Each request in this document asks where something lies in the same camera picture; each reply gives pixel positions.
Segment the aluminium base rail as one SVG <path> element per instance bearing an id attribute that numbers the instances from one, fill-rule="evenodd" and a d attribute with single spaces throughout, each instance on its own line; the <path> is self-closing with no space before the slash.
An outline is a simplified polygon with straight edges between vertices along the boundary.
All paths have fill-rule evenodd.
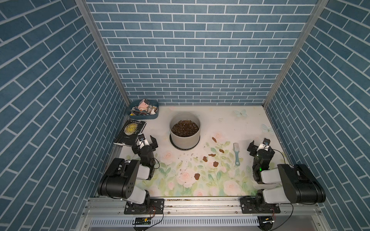
<path id="1" fill-rule="evenodd" d="M 317 205 L 280 204 L 280 213 L 275 216 L 322 215 Z M 227 197 L 166 197 L 162 210 L 165 216 L 244 216 L 244 206 L 237 196 Z M 129 217 L 125 214 L 126 201 L 106 197 L 91 197 L 82 213 L 82 218 Z"/>

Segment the aluminium corner post right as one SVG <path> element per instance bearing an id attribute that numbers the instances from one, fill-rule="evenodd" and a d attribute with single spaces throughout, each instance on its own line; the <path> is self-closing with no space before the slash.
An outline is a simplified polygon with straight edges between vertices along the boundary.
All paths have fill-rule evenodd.
<path id="1" fill-rule="evenodd" d="M 277 75 L 277 78 L 276 78 L 274 84 L 272 85 L 271 90 L 269 91 L 266 99 L 264 100 L 264 102 L 262 104 L 264 110 L 267 110 L 268 105 L 272 101 L 275 93 L 277 92 L 281 83 L 285 79 L 285 77 L 286 77 L 288 71 L 290 70 L 294 60 L 298 56 L 298 53 L 300 52 L 301 48 L 303 47 L 305 41 L 307 40 L 310 32 L 312 31 L 314 25 L 318 21 L 320 15 L 322 14 L 322 12 L 325 9 L 328 2 L 329 2 L 328 0 L 318 0 L 316 5 L 314 6 L 314 8 L 312 10 L 312 13 L 310 14 L 310 16 L 309 16 L 307 22 L 305 23 L 305 25 L 303 26 L 303 29 L 302 29 L 296 43 L 294 44 L 291 52 L 289 53 L 289 55 L 286 59 L 286 62 L 282 66 L 282 69 L 281 69 L 280 73 Z"/>

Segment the aluminium corner post left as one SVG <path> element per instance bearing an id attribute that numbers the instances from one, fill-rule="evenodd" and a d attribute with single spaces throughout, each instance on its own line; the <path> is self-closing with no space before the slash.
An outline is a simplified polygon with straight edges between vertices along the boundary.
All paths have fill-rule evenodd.
<path id="1" fill-rule="evenodd" d="M 119 74 L 114 66 L 114 63 L 110 57 L 110 54 L 104 44 L 104 41 L 101 37 L 101 34 L 99 32 L 99 29 L 94 21 L 94 18 L 90 12 L 90 9 L 88 7 L 88 4 L 86 1 L 83 1 L 83 0 L 75 0 L 76 2 L 76 5 L 78 7 L 78 9 L 80 10 L 82 16 L 83 16 L 83 19 L 88 27 L 88 29 L 90 30 L 90 33 L 112 75 L 112 78 L 124 100 L 124 102 L 126 103 L 126 105 L 128 106 L 130 104 L 130 99 L 124 89 L 124 86 L 122 84 L 122 81 L 119 77 Z"/>

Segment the left green circuit board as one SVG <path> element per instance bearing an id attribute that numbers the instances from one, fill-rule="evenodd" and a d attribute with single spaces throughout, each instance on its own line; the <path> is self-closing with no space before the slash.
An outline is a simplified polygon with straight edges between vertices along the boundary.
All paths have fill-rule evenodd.
<path id="1" fill-rule="evenodd" d="M 134 226 L 150 226 L 151 225 L 152 218 L 146 217 L 146 218 L 135 218 L 133 225 Z"/>

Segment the black book gold cover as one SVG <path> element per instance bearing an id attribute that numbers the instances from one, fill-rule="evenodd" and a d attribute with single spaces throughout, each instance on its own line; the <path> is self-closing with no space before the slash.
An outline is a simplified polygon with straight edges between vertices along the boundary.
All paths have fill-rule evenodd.
<path id="1" fill-rule="evenodd" d="M 121 146 L 135 145 L 145 126 L 146 122 L 143 120 L 128 119 L 113 143 Z"/>

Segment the white vent grille strip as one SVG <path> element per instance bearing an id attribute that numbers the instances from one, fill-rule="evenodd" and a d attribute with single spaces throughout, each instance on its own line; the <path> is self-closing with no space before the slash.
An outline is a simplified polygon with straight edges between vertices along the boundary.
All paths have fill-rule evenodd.
<path id="1" fill-rule="evenodd" d="M 236 227 L 236 226 L 258 226 L 256 216 L 246 217 L 164 217 L 153 218 L 144 224 L 135 224 L 138 218 L 94 218 L 91 220 L 90 228 L 133 228 L 149 227 L 156 224 L 157 227 Z"/>

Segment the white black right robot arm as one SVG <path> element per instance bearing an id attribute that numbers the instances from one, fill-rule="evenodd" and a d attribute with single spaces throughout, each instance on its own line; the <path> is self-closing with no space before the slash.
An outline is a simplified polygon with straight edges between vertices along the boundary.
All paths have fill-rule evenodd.
<path id="1" fill-rule="evenodd" d="M 277 184 L 271 189 L 261 189 L 255 195 L 257 207 L 278 204 L 314 205 L 326 201 L 326 192 L 310 169 L 304 164 L 278 164 L 270 169 L 275 155 L 270 140 L 255 145 L 251 142 L 247 149 L 253 157 L 253 178 L 258 184 Z"/>

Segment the aluminium corner post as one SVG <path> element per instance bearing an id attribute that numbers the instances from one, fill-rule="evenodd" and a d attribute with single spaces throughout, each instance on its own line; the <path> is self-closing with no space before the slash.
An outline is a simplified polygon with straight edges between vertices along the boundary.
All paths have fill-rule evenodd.
<path id="1" fill-rule="evenodd" d="M 309 16 L 307 22 L 305 23 L 305 25 L 303 26 L 303 29 L 302 29 L 296 43 L 294 44 L 291 52 L 289 53 L 289 55 L 286 59 L 286 62 L 282 66 L 282 69 L 281 69 L 280 73 L 277 75 L 277 78 L 276 78 L 274 84 L 272 85 L 271 90 L 269 91 L 266 99 L 264 100 L 264 102 L 262 104 L 264 110 L 267 110 L 268 105 L 272 101 L 275 93 L 277 92 L 281 83 L 285 79 L 285 77 L 286 77 L 288 71 L 290 70 L 294 60 L 298 56 L 298 53 L 300 52 L 301 48 L 303 47 L 305 41 L 307 40 L 310 32 L 312 31 L 314 25 L 318 21 L 320 15 L 322 14 L 322 12 L 325 9 L 328 2 L 329 2 L 328 0 L 318 0 L 316 5 L 314 6 L 314 8 L 312 10 L 312 13 L 310 14 L 310 16 Z"/>
<path id="2" fill-rule="evenodd" d="M 112 75 L 112 78 L 124 100 L 124 102 L 126 103 L 126 105 L 128 106 L 130 104 L 130 99 L 124 89 L 124 86 L 122 84 L 122 81 L 119 77 L 119 74 L 114 66 L 114 63 L 110 57 L 110 54 L 104 44 L 104 41 L 101 37 L 101 34 L 99 32 L 99 29 L 94 21 L 94 18 L 90 12 L 90 9 L 88 7 L 88 4 L 86 1 L 83 1 L 83 0 L 75 0 L 76 2 L 76 5 L 78 7 L 78 9 L 80 10 L 82 16 L 83 16 L 83 19 L 88 27 L 88 29 L 90 30 L 90 33 Z"/>

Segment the teal toothbrush white bristles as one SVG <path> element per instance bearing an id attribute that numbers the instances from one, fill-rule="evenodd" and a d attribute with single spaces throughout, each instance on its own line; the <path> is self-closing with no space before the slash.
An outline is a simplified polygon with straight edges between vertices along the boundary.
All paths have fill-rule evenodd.
<path id="1" fill-rule="evenodd" d="M 237 142 L 233 143 L 233 150 L 235 153 L 235 165 L 240 166 L 240 158 L 239 158 L 239 153 L 240 153 L 240 146 Z"/>

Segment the teal tray with clutter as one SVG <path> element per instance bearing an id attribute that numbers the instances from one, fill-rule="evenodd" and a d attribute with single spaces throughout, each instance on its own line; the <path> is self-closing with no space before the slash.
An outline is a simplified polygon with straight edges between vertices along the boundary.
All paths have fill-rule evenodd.
<path id="1" fill-rule="evenodd" d="M 156 100 L 136 100 L 129 104 L 125 113 L 131 119 L 148 120 L 158 117 L 160 111 L 159 102 Z"/>

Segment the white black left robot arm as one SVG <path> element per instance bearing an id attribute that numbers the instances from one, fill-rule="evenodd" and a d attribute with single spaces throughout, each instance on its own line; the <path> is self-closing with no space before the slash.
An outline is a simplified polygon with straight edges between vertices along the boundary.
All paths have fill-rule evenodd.
<path id="1" fill-rule="evenodd" d="M 97 192 L 138 206 L 153 197 L 255 195 L 251 167 L 229 141 L 205 144 L 205 150 L 175 150 L 157 154 L 154 137 L 143 134 L 132 151 L 137 158 L 115 158 L 103 175 Z"/>

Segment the white ceramic pot with soil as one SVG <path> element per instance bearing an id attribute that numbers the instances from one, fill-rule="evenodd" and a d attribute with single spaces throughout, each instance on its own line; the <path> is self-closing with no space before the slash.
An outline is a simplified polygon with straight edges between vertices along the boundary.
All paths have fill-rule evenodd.
<path id="1" fill-rule="evenodd" d="M 201 122 L 192 113 L 179 113 L 171 119 L 169 128 L 170 135 L 178 137 L 200 136 Z"/>

